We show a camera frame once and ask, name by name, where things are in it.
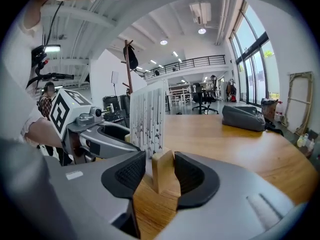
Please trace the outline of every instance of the desk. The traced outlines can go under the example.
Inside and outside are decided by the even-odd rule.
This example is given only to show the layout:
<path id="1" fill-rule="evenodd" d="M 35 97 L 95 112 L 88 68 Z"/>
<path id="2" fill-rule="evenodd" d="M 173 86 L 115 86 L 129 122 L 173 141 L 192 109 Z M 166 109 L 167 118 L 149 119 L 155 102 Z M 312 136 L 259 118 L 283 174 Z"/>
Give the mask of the desk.
<path id="1" fill-rule="evenodd" d="M 222 125 L 221 115 L 166 115 L 165 146 L 235 164 L 256 172 L 296 204 L 308 201 L 318 174 L 305 156 L 274 132 L 254 132 Z M 178 180 L 161 195 L 145 176 L 134 196 L 141 239 L 153 239 L 175 216 Z"/>

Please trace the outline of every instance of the large window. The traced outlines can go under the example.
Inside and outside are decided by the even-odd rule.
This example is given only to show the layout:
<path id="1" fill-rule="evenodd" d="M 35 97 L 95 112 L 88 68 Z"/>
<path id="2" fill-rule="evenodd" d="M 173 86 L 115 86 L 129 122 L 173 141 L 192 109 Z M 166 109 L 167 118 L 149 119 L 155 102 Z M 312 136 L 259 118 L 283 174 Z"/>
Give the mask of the large window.
<path id="1" fill-rule="evenodd" d="M 240 100 L 259 107 L 264 98 L 278 98 L 274 52 L 264 26 L 246 1 L 229 40 L 237 63 Z"/>

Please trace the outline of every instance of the cable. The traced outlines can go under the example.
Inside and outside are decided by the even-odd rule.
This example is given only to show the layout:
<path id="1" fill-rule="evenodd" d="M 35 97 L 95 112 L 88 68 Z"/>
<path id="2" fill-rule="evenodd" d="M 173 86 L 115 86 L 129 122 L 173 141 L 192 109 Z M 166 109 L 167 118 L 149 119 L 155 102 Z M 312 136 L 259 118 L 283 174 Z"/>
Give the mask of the cable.
<path id="1" fill-rule="evenodd" d="M 49 43 L 50 36 L 51 36 L 51 31 L 52 31 L 52 26 L 54 25 L 54 22 L 55 22 L 55 18 L 56 18 L 56 16 L 57 16 L 57 13 L 58 13 L 58 11 L 59 11 L 59 9 L 60 9 L 60 7 L 62 6 L 63 3 L 64 3 L 64 2 L 62 1 L 62 2 L 59 4 L 58 9 L 56 9 L 56 11 L 55 11 L 55 13 L 54 13 L 54 16 L 53 16 L 52 21 L 51 21 L 51 26 L 50 26 L 50 31 L 49 31 L 48 39 L 46 40 L 45 46 L 47 46 L 48 43 Z"/>

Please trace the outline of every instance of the person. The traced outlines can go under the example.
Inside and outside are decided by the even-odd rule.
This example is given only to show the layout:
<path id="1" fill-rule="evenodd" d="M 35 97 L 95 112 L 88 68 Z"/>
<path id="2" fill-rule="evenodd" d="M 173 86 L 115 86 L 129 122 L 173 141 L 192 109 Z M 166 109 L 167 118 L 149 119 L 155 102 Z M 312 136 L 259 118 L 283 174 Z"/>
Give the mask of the person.
<path id="1" fill-rule="evenodd" d="M 42 116 L 36 102 L 30 99 L 35 94 L 37 82 L 26 89 L 29 79 L 36 76 L 35 67 L 32 68 L 31 51 L 42 44 L 40 10 L 47 1 L 30 0 L 11 25 L 2 44 L 0 63 L 4 73 L 1 71 L 0 80 L 10 90 L 1 96 L 1 100 L 6 102 L 1 113 L 7 120 L 1 123 L 0 137 L 28 142 L 33 146 L 44 144 L 62 148 L 52 123 Z M 24 109 L 19 117 L 12 117 L 13 111 L 19 111 L 21 107 Z M 72 142 L 74 147 L 80 143 L 76 134 Z"/>
<path id="2" fill-rule="evenodd" d="M 38 103 L 38 109 L 43 115 L 43 117 L 47 118 L 50 121 L 49 115 L 52 108 L 52 98 L 56 94 L 55 84 L 51 81 L 47 82 L 43 88 L 43 95 L 40 97 L 40 101 Z M 52 146 L 44 145 L 46 151 L 49 156 L 54 155 L 54 148 Z M 72 163 L 72 160 L 68 156 L 67 153 L 64 152 L 62 148 L 56 147 L 56 152 L 59 156 L 59 161 L 61 166 L 67 166 Z"/>

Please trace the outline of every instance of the pipe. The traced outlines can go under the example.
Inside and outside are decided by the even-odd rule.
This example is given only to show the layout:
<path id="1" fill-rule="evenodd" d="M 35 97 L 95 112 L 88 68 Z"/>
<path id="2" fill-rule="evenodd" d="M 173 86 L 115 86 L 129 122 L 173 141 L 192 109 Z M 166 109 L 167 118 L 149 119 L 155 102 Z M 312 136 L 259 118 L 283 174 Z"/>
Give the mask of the pipe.
<path id="1" fill-rule="evenodd" d="M 219 28 L 218 28 L 218 35 L 216 37 L 216 42 L 215 45 L 217 46 L 218 40 L 221 34 L 221 29 L 222 29 L 222 21 L 223 21 L 223 16 L 225 14 L 225 7 L 226 7 L 226 0 L 222 0 L 222 8 L 221 8 L 221 16 L 220 16 L 220 22 L 219 22 Z"/>
<path id="2" fill-rule="evenodd" d="M 224 36 L 224 32 L 225 32 L 225 28 L 226 28 L 227 16 L 228 16 L 228 13 L 229 13 L 229 5 L 230 5 L 230 0 L 225 0 L 221 32 L 220 32 L 220 36 L 218 36 L 218 39 L 217 39 L 217 45 L 220 45 L 221 39 Z"/>

